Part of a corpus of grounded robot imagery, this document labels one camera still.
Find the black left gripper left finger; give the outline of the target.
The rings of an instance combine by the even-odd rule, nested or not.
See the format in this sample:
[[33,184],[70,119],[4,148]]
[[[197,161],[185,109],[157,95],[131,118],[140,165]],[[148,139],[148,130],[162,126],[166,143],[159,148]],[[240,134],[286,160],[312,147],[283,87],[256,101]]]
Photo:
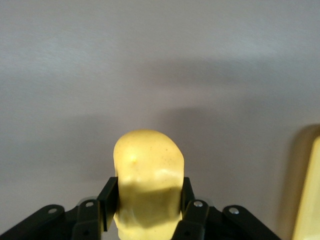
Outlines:
[[100,240],[117,210],[118,178],[111,177],[98,197],[82,200],[71,210],[46,205],[0,235],[2,240]]

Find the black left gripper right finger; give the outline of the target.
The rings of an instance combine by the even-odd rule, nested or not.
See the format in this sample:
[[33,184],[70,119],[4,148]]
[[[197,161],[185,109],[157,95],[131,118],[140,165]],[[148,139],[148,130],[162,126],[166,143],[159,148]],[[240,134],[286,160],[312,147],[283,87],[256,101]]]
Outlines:
[[183,180],[181,213],[182,220],[177,224],[173,240],[281,239],[240,205],[229,205],[219,211],[204,200],[196,199],[188,177]]

